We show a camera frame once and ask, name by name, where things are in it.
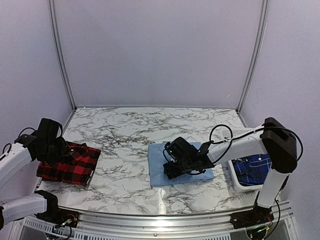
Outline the red black plaid shirt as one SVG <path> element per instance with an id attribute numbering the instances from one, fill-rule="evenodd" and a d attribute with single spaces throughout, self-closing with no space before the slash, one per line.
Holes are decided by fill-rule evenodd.
<path id="1" fill-rule="evenodd" d="M 97 167 L 101 151 L 87 146 L 86 143 L 68 142 L 67 144 L 71 152 L 64 155 L 61 162 L 53 165 L 41 162 L 36 170 L 36 176 L 45 181 L 86 187 Z"/>

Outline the light blue long sleeve shirt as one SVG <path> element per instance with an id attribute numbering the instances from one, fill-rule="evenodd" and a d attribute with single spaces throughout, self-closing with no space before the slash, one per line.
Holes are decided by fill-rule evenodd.
<path id="1" fill-rule="evenodd" d="M 190 174 L 183 173 L 182 170 L 187 165 L 184 162 L 180 162 L 177 156 L 172 157 L 165 150 L 166 144 L 167 142 L 164 141 L 148 145 L 147 160 L 150 186 L 152 188 L 207 182 L 214 178 L 211 168 L 202 173 L 196 170 L 193 170 Z"/>

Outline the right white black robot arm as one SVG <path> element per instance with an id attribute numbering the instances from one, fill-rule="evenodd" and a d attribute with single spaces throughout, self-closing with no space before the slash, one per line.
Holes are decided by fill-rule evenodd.
<path id="1" fill-rule="evenodd" d="M 258 183 L 262 185 L 247 219 L 258 224 L 271 213 L 272 204 L 284 182 L 297 168 L 303 152 L 303 142 L 291 129 L 273 117 L 268 117 L 256 128 L 235 134 L 223 124 L 213 129 L 226 128 L 229 135 L 214 140 L 213 134 L 200 147 L 195 147 L 183 137 L 166 142 L 162 154 L 164 173 L 168 179 L 182 175 L 202 174 L 216 165 L 233 161 L 235 172 L 243 177 L 251 168 L 262 168 Z"/>

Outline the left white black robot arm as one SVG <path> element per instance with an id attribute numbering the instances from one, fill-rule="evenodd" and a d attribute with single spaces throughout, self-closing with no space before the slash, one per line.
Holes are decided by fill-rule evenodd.
<path id="1" fill-rule="evenodd" d="M 0 187 L 3 188 L 15 174 L 35 160 L 48 165 L 61 163 L 63 156 L 71 150 L 62 135 L 63 126 L 49 118 L 42 118 L 38 129 L 31 134 L 21 132 L 0 156 Z M 0 200 L 1 228 L 31 215 L 53 223 L 60 222 L 64 216 L 58 207 L 58 198 L 44 190 Z"/>

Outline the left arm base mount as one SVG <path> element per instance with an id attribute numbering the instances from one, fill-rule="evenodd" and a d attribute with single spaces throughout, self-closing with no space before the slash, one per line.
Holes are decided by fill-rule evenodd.
<path id="1" fill-rule="evenodd" d="M 56 216 L 48 216 L 44 213 L 37 213 L 36 215 L 37 219 L 53 223 L 56 226 L 61 226 L 63 223 L 65 223 L 68 220 L 71 220 L 71 222 L 67 222 L 65 226 L 76 228 L 78 225 L 80 213 L 78 211 L 71 211 L 66 209 L 61 209 Z"/>

